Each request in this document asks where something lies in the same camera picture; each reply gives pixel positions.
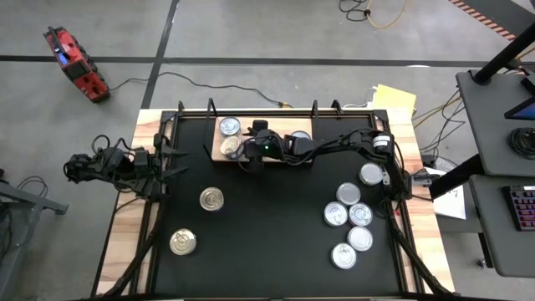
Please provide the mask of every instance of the wooden table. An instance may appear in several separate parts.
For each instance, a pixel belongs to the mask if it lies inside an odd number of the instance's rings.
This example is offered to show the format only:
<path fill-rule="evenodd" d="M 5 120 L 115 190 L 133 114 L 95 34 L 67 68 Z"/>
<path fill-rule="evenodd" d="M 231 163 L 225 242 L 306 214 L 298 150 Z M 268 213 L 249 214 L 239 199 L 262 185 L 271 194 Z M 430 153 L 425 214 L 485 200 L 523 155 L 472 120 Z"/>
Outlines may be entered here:
<path fill-rule="evenodd" d="M 258 115 L 262 115 L 262 109 L 247 109 L 247 111 L 257 110 Z M 365 110 L 365 109 L 345 109 L 345 110 Z M 154 151 L 152 146 L 153 135 L 158 132 L 162 110 L 141 110 L 135 127 L 132 146 L 143 146 L 149 151 Z M 420 151 L 415 138 L 413 125 L 408 118 L 406 109 L 388 109 L 390 130 L 395 136 L 403 154 L 405 169 L 409 173 L 414 173 L 423 167 Z M 413 193 L 418 196 L 430 197 L 429 190 L 422 186 L 414 186 Z M 121 193 L 117 206 L 134 198 L 131 194 Z M 157 204 L 153 205 L 154 215 Z M 432 202 L 413 198 L 407 202 L 410 217 L 410 225 L 415 239 L 416 251 L 425 265 L 447 289 L 454 291 L 451 279 L 450 268 L 446 259 L 444 246 L 442 245 L 441 233 L 436 222 L 435 210 Z M 105 293 L 110 289 L 117 278 L 124 272 L 135 255 L 138 242 L 141 217 L 143 216 L 144 202 L 139 200 L 129 206 L 122 208 L 115 214 L 113 224 L 108 236 L 106 250 L 104 254 L 103 266 L 99 276 L 96 293 Z M 146 274 L 150 253 L 147 254 L 144 264 L 141 267 L 140 282 L 138 292 L 143 293 L 146 283 Z M 403 253 L 403 264 L 405 276 L 409 284 L 410 291 L 415 292 L 412 269 L 408 257 Z"/>

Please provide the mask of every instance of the yellow paper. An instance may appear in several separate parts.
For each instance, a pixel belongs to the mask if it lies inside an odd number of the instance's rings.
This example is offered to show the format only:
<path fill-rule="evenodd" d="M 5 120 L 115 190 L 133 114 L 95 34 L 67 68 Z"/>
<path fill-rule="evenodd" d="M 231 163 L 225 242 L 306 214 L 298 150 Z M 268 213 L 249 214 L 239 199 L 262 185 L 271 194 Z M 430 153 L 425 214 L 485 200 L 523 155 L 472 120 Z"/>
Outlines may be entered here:
<path fill-rule="evenodd" d="M 416 95 L 379 84 L 374 97 L 374 109 L 406 108 L 409 119 L 415 108 Z"/>

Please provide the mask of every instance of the keyboard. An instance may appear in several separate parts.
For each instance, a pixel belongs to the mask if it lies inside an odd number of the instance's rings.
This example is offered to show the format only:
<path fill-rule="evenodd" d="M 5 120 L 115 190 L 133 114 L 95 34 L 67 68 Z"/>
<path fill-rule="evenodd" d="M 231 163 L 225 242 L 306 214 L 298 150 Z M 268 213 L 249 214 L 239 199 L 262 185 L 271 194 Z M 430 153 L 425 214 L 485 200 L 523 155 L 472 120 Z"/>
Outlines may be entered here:
<path fill-rule="evenodd" d="M 535 231 L 535 186 L 505 186 L 502 192 L 518 231 Z"/>

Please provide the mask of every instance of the desk leg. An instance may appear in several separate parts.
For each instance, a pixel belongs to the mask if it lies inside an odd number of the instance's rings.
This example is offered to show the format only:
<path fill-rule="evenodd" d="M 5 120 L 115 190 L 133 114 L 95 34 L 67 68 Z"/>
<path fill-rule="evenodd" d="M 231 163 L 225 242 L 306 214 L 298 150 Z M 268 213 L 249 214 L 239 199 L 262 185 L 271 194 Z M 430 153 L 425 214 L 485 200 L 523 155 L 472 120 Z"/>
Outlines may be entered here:
<path fill-rule="evenodd" d="M 479 237 L 479 243 L 481 244 L 481 249 L 483 251 L 483 257 L 485 258 L 485 265 L 487 268 L 494 268 L 494 264 L 492 264 L 492 258 L 491 253 L 488 250 L 487 241 L 485 240 L 485 236 L 483 233 L 478 233 L 477 236 Z"/>
<path fill-rule="evenodd" d="M 50 201 L 47 198 L 22 191 L 13 186 L 0 182 L 0 196 L 19 202 L 31 202 L 35 205 L 43 206 L 45 209 L 54 210 L 56 214 L 63 215 L 67 212 L 68 205 Z"/>
<path fill-rule="evenodd" d="M 452 171 L 441 176 L 438 180 L 433 181 L 429 187 L 431 198 L 437 197 L 447 193 L 451 189 L 460 186 L 468 181 L 471 175 L 484 175 L 483 164 L 479 154 L 462 162 L 458 167 Z"/>

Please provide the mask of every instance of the orange striped tape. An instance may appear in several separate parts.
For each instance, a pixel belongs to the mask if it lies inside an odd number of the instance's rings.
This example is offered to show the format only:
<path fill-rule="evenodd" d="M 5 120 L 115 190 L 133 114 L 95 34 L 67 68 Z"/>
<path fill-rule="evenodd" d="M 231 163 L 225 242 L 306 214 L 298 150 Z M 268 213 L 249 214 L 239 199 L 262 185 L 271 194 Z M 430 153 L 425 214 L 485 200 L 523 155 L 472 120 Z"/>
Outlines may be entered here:
<path fill-rule="evenodd" d="M 451 3 L 453 3 L 458 8 L 462 9 L 465 13 L 468 13 L 471 15 L 475 20 L 485 24 L 488 28 L 492 29 L 495 33 L 498 33 L 502 37 L 508 39 L 509 41 L 512 41 L 516 38 L 516 36 L 512 33 L 509 33 L 506 29 L 498 26 L 498 24 L 494 23 L 491 19 L 483 16 L 482 14 L 478 13 L 474 8 L 471 8 L 470 6 L 466 5 L 461 0 L 449 0 Z"/>

